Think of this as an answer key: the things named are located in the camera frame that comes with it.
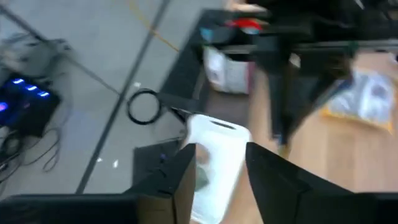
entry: wooden table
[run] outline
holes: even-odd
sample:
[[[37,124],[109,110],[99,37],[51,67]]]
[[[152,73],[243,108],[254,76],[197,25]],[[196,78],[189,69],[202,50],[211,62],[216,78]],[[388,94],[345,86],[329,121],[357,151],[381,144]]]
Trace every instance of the wooden table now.
[[[368,68],[398,77],[398,65],[389,54],[360,54],[355,67]],[[269,96],[266,76],[258,73],[251,98],[249,129],[253,141],[277,153],[268,139]],[[394,124],[398,115],[394,111]],[[398,191],[398,135],[365,124],[346,122],[311,114],[294,134],[290,162],[353,192]],[[243,167],[234,198],[223,223],[262,223]]]

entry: coiled black cable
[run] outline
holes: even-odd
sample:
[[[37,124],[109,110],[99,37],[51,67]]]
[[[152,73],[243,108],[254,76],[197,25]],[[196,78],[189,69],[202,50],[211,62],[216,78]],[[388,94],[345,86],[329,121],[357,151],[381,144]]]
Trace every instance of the coiled black cable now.
[[[132,102],[133,102],[138,96],[143,95],[143,94],[150,94],[150,95],[154,96],[154,97],[156,98],[156,100],[158,101],[158,107],[157,107],[156,114],[155,114],[153,117],[151,117],[151,119],[149,119],[149,120],[147,120],[147,121],[140,121],[140,120],[138,120],[137,118],[135,118],[135,117],[132,115],[132,113],[131,113],[131,105],[132,105]],[[127,116],[129,117],[129,119],[130,119],[132,122],[136,123],[136,124],[139,124],[139,125],[148,125],[148,124],[152,124],[152,123],[156,122],[156,121],[160,118],[160,116],[162,115],[162,103],[159,101],[159,99],[158,99],[158,97],[157,97],[157,93],[156,93],[154,90],[150,90],[150,89],[147,89],[147,88],[143,88],[143,89],[140,89],[140,90],[136,91],[136,92],[130,97],[130,99],[127,101],[126,113],[127,113]]]

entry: snack bag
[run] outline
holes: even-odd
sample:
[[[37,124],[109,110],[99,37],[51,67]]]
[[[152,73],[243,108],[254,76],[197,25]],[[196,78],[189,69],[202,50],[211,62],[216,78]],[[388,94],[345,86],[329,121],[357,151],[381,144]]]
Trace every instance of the snack bag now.
[[[393,132],[395,88],[391,79],[371,70],[355,70],[352,86],[320,110],[324,116],[353,119]]]

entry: gray floor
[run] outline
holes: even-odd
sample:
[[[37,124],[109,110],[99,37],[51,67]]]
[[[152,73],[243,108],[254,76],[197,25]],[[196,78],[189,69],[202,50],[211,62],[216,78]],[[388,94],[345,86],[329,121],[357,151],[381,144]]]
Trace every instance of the gray floor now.
[[[162,1],[136,0],[136,4],[146,18],[153,21]],[[129,8],[129,0],[13,0],[9,1],[9,7],[47,37],[67,39],[73,47],[74,58],[118,92],[122,91],[147,35],[147,29]],[[221,8],[222,1],[171,0],[160,20],[159,33],[175,46],[183,46],[204,7]],[[18,29],[13,24],[0,19],[0,37],[15,31]],[[158,90],[177,55],[153,38],[127,96],[138,86]],[[21,167],[6,182],[1,198],[15,194],[74,193],[118,100],[117,94],[69,62],[63,62],[57,72],[65,73],[56,82],[64,102],[50,125],[57,126],[70,114],[63,127],[60,161],[49,173],[43,172],[42,166],[51,155],[32,166]],[[137,114],[153,111],[155,106],[148,99],[140,99],[136,105]],[[138,126],[128,120],[125,110],[123,104],[85,193],[126,190],[132,184],[134,148],[178,136],[183,128],[171,114],[165,114],[154,125]],[[26,160],[40,155],[54,140],[55,135],[49,133],[27,152]]]

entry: black cable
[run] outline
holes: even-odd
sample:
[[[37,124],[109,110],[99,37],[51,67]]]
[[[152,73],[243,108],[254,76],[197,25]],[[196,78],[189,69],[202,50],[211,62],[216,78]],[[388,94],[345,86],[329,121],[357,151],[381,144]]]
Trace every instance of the black cable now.
[[[57,163],[58,163],[58,161],[59,161],[59,158],[60,158],[60,150],[61,150],[60,142],[61,142],[61,137],[62,137],[62,135],[61,135],[61,130],[60,130],[60,128],[51,128],[51,129],[49,129],[49,130],[47,130],[47,131],[45,132],[44,136],[46,136],[46,135],[47,135],[49,132],[51,132],[51,131],[54,131],[55,134],[56,134],[56,136],[57,136],[55,142],[54,142],[44,153],[42,153],[40,156],[36,157],[35,159],[31,160],[30,162],[23,162],[23,163],[21,164],[22,166],[29,166],[29,165],[32,165],[32,164],[34,164],[35,162],[39,161],[41,158],[43,158],[45,155],[47,155],[47,153],[49,153],[55,146],[56,146],[57,148],[55,149],[54,155],[52,155],[52,156],[48,159],[48,161],[44,164],[44,166],[43,166],[43,171],[44,171],[44,172],[50,172],[50,171],[55,167],[55,165],[57,165]],[[42,139],[38,140],[37,142],[35,142],[33,145],[31,145],[31,147],[27,148],[26,150],[32,149],[32,148],[33,148],[34,146],[36,146],[41,140],[42,140]],[[48,166],[52,161],[53,161],[53,164],[52,164],[49,168],[47,168],[47,166]]]
[[[151,119],[149,119],[149,120],[147,120],[147,121],[140,121],[140,120],[136,119],[136,118],[132,115],[132,113],[131,113],[131,104],[132,104],[132,102],[133,102],[138,96],[143,95],[143,94],[152,95],[152,96],[154,96],[154,97],[157,99],[157,101],[158,101],[158,108],[157,108],[156,114],[155,114]],[[158,99],[158,97],[157,97],[157,93],[156,93],[154,90],[150,90],[150,89],[147,89],[147,88],[143,88],[143,89],[140,89],[140,90],[136,91],[136,92],[130,97],[130,99],[127,101],[126,113],[127,113],[127,116],[129,117],[129,119],[130,119],[132,122],[134,122],[134,123],[136,123],[136,124],[139,124],[139,125],[148,125],[148,124],[152,124],[152,123],[156,122],[156,121],[160,118],[160,116],[162,115],[162,104],[160,103],[160,101],[159,101],[159,99]]]

